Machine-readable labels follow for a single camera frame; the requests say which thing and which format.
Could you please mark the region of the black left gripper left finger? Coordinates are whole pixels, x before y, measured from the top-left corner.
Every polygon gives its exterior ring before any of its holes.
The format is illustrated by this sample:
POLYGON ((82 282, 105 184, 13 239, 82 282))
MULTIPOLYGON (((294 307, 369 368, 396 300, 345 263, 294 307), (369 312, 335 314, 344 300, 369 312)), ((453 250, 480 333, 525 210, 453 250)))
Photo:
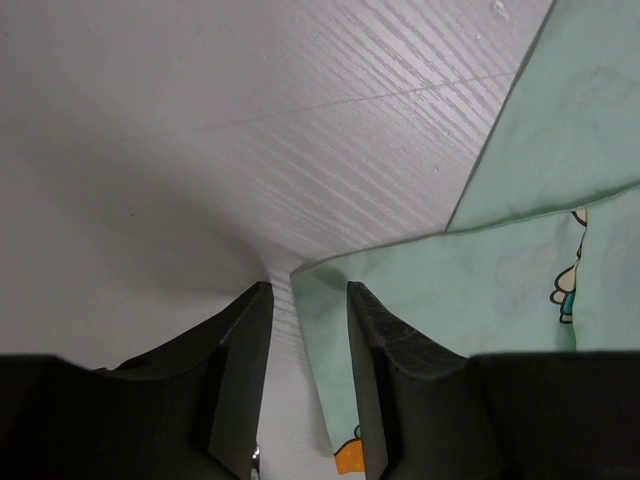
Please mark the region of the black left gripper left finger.
POLYGON ((254 479, 269 283, 114 369, 1 359, 5 479, 254 479))

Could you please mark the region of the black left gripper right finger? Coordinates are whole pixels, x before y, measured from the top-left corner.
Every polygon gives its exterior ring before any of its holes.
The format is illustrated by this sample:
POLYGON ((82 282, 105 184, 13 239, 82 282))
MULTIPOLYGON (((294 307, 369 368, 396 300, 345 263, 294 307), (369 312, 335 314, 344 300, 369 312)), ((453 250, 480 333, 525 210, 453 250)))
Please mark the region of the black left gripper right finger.
POLYGON ((635 479, 635 352, 465 358, 347 287, 370 479, 635 479))

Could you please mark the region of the green cartoon cloth placemat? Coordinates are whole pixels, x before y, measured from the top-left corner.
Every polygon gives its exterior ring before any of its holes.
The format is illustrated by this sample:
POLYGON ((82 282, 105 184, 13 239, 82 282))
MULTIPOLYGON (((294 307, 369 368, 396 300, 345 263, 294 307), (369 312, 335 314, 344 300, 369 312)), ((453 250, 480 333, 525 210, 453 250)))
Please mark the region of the green cartoon cloth placemat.
POLYGON ((444 233, 292 274, 339 474, 364 468, 351 281, 464 356, 637 349, 638 3, 552 5, 444 233))

